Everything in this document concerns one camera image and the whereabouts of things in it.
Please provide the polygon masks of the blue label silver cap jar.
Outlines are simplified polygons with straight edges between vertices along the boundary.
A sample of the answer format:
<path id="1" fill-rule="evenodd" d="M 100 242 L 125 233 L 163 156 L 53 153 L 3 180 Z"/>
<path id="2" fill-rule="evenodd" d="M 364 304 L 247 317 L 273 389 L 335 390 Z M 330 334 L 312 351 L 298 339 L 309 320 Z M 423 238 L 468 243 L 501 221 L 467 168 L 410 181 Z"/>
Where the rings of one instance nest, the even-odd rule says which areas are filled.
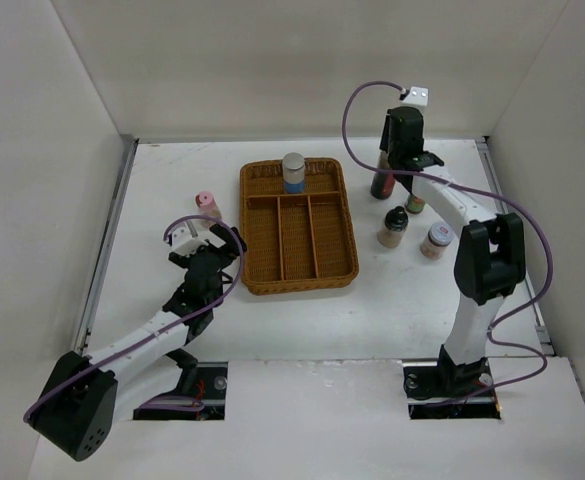
<path id="1" fill-rule="evenodd" d="M 286 154 L 282 159 L 284 191 L 300 194 L 305 190 L 305 158 L 296 152 Z"/>

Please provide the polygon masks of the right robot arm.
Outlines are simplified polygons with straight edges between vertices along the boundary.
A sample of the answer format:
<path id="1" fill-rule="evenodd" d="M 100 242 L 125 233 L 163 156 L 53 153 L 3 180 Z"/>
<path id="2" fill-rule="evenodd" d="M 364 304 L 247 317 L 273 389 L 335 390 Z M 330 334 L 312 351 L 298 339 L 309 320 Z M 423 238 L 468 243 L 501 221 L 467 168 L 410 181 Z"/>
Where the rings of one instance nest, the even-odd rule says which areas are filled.
<path id="1" fill-rule="evenodd" d="M 515 213 L 499 214 L 455 182 L 444 162 L 424 147 L 424 119 L 415 107 L 386 113 L 381 145 L 394 178 L 423 200 L 458 240 L 454 280 L 460 292 L 455 321 L 435 365 L 407 367 L 408 397 L 463 397 L 487 371 L 491 323 L 525 277 L 524 227 Z"/>

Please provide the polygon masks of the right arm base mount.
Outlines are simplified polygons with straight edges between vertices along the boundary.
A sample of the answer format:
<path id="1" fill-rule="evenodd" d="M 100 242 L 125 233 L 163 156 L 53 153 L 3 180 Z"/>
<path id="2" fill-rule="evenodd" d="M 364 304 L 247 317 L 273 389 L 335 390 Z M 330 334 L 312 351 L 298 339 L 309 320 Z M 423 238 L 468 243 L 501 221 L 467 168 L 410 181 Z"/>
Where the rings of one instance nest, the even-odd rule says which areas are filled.
<path id="1" fill-rule="evenodd" d="M 411 420 L 501 419 L 486 358 L 469 366 L 407 363 L 403 374 Z"/>

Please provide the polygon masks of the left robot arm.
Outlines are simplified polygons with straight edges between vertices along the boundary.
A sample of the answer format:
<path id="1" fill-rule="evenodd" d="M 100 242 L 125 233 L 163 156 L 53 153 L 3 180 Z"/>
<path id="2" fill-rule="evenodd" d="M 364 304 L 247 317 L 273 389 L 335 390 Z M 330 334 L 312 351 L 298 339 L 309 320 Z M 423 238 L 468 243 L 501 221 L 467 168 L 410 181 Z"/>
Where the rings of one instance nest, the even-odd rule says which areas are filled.
<path id="1" fill-rule="evenodd" d="M 71 459 L 93 455 L 107 438 L 121 387 L 163 357 L 177 358 L 214 318 L 213 311 L 237 285 L 226 269 L 243 265 L 247 246 L 237 228 L 221 220 L 210 231 L 221 240 L 176 240 L 179 221 L 163 239 L 168 259 L 185 272 L 161 309 L 119 341 L 86 355 L 70 351 L 53 367 L 38 400 L 23 420 Z"/>

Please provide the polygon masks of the tall dark sauce bottle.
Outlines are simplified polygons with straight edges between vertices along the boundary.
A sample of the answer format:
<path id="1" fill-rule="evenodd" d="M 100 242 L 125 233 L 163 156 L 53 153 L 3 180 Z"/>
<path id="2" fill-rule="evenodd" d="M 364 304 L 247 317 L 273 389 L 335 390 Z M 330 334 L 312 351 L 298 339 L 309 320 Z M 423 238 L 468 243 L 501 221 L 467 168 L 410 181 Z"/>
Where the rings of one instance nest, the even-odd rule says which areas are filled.
<path id="1" fill-rule="evenodd" d="M 374 174 L 370 187 L 371 195 L 378 200 L 386 200 L 393 193 L 395 178 L 392 173 L 384 172 L 390 169 L 388 155 L 385 151 L 381 150 L 378 158 L 377 171 Z"/>

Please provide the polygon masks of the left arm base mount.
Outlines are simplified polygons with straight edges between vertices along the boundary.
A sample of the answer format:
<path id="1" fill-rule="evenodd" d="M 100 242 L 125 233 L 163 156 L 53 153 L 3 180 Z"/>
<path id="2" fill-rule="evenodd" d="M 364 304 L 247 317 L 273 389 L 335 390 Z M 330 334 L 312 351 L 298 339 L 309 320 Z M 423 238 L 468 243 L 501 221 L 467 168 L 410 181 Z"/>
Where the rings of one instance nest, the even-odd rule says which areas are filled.
<path id="1" fill-rule="evenodd" d="M 133 410 L 137 421 L 221 421 L 225 419 L 229 364 L 200 362 L 183 349 L 164 355 L 180 369 L 175 386 Z"/>

